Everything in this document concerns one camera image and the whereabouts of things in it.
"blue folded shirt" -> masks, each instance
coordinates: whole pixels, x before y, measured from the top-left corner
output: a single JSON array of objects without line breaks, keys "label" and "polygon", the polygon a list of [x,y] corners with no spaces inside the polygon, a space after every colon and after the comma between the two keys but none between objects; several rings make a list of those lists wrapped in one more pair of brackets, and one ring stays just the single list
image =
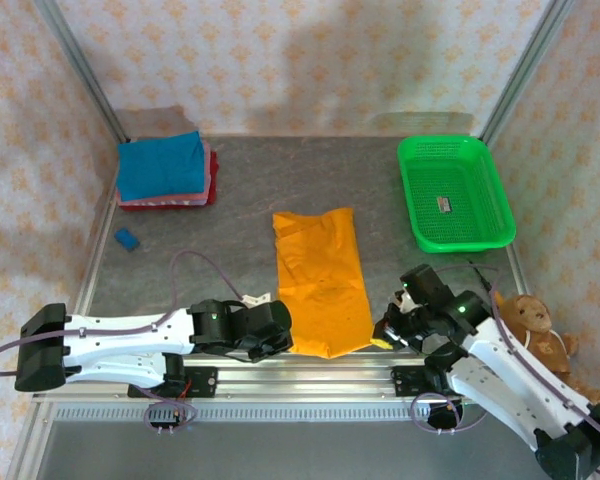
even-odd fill
[{"label": "blue folded shirt", "polygon": [[204,146],[198,132],[118,145],[116,186],[123,202],[204,192]]}]

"floral wall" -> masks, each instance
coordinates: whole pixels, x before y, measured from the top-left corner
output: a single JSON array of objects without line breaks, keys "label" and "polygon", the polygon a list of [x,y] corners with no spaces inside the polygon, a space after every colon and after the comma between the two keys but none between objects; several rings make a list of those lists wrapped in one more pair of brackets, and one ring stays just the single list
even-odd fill
[{"label": "floral wall", "polygon": [[479,135],[549,3],[59,0],[131,137]]},{"label": "floral wall", "polygon": [[494,157],[534,291],[600,387],[600,0],[578,1],[499,134]]},{"label": "floral wall", "polygon": [[[0,345],[40,307],[70,303],[115,143],[33,1],[0,0]],[[15,367],[17,351],[0,356]],[[0,479],[30,396],[0,378]]]}]

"gray table surface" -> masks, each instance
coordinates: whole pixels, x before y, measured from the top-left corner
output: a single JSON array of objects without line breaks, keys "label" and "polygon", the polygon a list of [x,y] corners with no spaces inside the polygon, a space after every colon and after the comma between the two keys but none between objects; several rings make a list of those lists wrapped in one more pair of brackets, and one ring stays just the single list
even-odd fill
[{"label": "gray table surface", "polygon": [[[243,293],[275,292],[272,214],[318,215],[346,206],[354,209],[374,320],[399,288],[399,276],[421,263],[439,267],[471,258],[495,265],[505,272],[500,290],[514,293],[504,250],[430,255],[418,249],[396,160],[399,141],[210,139],[220,163],[216,204],[116,211],[90,314],[164,311],[169,305],[167,266],[184,248],[215,260]],[[140,240],[133,252],[112,238],[122,227]],[[231,298],[230,290],[198,259],[183,260],[176,278],[179,306]],[[450,271],[443,279],[456,293],[483,292],[471,270]],[[58,423],[39,478],[544,478],[528,447],[493,418],[454,437],[425,434],[404,423],[215,423],[173,439],[158,439],[143,429],[141,424]]]},{"label": "gray table surface", "polygon": [[200,423],[173,437],[142,423],[56,422],[49,441],[38,480],[548,478],[492,417],[454,436],[410,422]]},{"label": "gray table surface", "polygon": [[[104,250],[90,313],[119,316],[159,313],[169,305],[168,263],[177,251],[198,250],[217,262],[242,293],[275,293],[276,250],[272,215],[319,215],[353,207],[367,295],[374,320],[384,313],[399,276],[421,264],[477,263],[501,267],[505,294],[515,291],[504,249],[480,254],[431,255],[411,232],[392,138],[209,139],[218,152],[215,205],[176,211],[117,210]],[[140,247],[127,252],[112,238],[128,228]],[[488,278],[494,278],[487,272]],[[232,298],[222,280],[199,259],[177,271],[179,306],[206,298]],[[457,293],[483,289],[471,270],[444,273]]]}]

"teddy bear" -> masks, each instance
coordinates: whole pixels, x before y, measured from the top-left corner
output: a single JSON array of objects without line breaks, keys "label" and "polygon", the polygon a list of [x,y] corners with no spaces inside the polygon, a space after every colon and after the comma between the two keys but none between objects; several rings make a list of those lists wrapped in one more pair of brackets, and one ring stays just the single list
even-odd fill
[{"label": "teddy bear", "polygon": [[547,306],[532,295],[507,300],[496,296],[500,317],[516,339],[547,369],[593,404],[600,402],[600,389],[589,386],[571,373],[570,357],[578,350],[578,338],[570,333],[559,335],[551,329]]}]

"green plastic basket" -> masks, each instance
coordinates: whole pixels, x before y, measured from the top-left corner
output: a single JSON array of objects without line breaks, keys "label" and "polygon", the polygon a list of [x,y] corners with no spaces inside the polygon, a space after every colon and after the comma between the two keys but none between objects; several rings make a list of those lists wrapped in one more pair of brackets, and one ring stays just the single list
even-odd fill
[{"label": "green plastic basket", "polygon": [[429,253],[509,245],[516,224],[491,153],[463,135],[411,137],[398,147],[411,226]]}]

